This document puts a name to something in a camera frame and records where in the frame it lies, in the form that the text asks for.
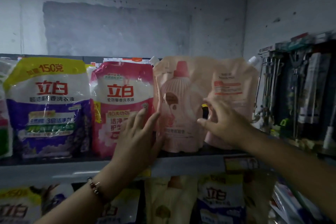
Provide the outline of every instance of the metal shelf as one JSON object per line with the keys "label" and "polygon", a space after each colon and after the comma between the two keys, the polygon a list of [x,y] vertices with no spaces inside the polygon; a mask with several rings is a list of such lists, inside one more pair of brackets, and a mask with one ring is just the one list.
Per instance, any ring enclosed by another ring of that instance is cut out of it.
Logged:
{"label": "metal shelf", "polygon": [[[0,187],[86,182],[87,177],[96,175],[108,162],[96,157],[29,161],[7,159],[0,161]],[[139,179],[213,174],[259,167],[261,165],[255,158],[236,150],[204,147],[193,154],[162,151],[150,172]]]}

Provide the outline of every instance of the white spout cap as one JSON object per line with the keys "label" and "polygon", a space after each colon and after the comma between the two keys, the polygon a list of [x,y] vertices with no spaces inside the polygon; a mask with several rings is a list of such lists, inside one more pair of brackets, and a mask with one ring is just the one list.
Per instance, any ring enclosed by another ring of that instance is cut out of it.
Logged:
{"label": "white spout cap", "polygon": [[252,58],[248,60],[247,63],[249,63],[251,66],[256,67],[259,64],[259,62],[260,62],[260,57],[253,56]]}
{"label": "white spout cap", "polygon": [[153,56],[150,60],[149,60],[149,63],[152,65],[152,66],[156,66],[158,63],[160,62],[160,60]]}

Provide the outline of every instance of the bracelet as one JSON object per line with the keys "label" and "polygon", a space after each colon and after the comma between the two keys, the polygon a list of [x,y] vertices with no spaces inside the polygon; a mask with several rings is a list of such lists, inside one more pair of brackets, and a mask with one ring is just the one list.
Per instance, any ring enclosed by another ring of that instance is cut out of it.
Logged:
{"label": "bracelet", "polygon": [[106,205],[110,200],[106,199],[103,195],[103,193],[100,191],[100,182],[94,183],[92,181],[92,177],[87,178],[87,182],[90,185],[90,188],[95,193],[95,195],[100,199],[100,201],[103,203],[103,205]]}

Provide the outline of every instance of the hand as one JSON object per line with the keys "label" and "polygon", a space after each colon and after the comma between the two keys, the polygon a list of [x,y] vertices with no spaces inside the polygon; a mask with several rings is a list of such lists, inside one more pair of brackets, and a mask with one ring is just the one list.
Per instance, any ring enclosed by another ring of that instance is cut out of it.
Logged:
{"label": "hand", "polygon": [[215,123],[205,119],[198,119],[197,122],[226,143],[243,148],[249,135],[257,132],[257,129],[251,126],[244,116],[237,113],[224,101],[209,98],[206,99],[206,102],[209,112],[212,109],[215,110],[218,122]]}
{"label": "hand", "polygon": [[154,113],[144,125],[146,114],[144,108],[123,123],[112,158],[112,163],[134,177],[153,163],[164,142],[163,138],[157,138],[152,144],[153,128],[160,113]]}

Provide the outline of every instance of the left hand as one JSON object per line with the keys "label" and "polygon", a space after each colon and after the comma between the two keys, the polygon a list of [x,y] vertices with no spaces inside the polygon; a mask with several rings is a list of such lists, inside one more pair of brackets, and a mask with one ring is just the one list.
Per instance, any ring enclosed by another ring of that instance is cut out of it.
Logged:
{"label": "left hand", "polygon": [[163,138],[152,143],[153,129],[160,113],[154,113],[144,125],[146,114],[144,108],[123,124],[111,161],[134,177],[154,162],[164,143]]}

